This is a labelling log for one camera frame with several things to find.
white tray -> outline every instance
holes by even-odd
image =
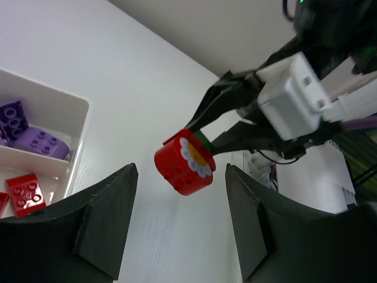
[[[56,90],[10,71],[0,69],[0,103],[20,99],[30,126],[63,140],[70,153],[66,160],[0,146],[0,192],[8,193],[5,180],[35,173],[46,204],[72,192],[91,116],[86,99]],[[14,216],[11,200],[1,218]]]

white flower petal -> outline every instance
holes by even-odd
[[[207,176],[212,176],[212,170],[211,170],[211,167],[208,164],[205,165],[204,171],[206,171]]]
[[[188,159],[187,163],[188,163],[189,168],[192,171],[196,172],[198,170],[199,165],[198,165],[198,163],[196,163],[196,161],[192,157],[190,157],[190,159]]]
[[[182,155],[182,157],[185,159],[185,160],[189,160],[190,158],[192,158],[191,157],[191,154],[190,154],[190,152],[189,152],[189,150],[188,150],[188,148],[184,148],[184,147],[182,147],[181,148],[181,155]]]
[[[181,144],[181,147],[187,148],[189,146],[189,141],[185,139],[184,137],[181,137],[179,139],[179,143]]]
[[[199,166],[198,175],[203,179],[206,177],[206,170],[205,170],[204,166]]]

red block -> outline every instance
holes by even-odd
[[[181,130],[163,145],[154,163],[178,193],[187,196],[212,183],[216,169],[212,154],[190,130]]]
[[[41,187],[35,174],[29,174],[5,181],[11,194],[17,217],[23,217],[39,208],[46,207]]]
[[[2,214],[2,211],[4,210],[4,207],[9,199],[9,193],[2,193],[0,192],[0,216]]]

white table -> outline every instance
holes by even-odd
[[[178,195],[153,154],[216,77],[105,0],[0,1],[0,66],[86,97],[94,113],[75,190],[134,162],[138,189],[119,282],[239,280],[224,170]],[[214,138],[234,122],[204,131]]]

yellow flower center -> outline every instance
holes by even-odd
[[[193,157],[193,159],[198,163],[199,165],[205,166],[207,165],[207,162],[204,158],[199,154],[199,152],[191,145],[191,143],[188,144],[188,150]]]

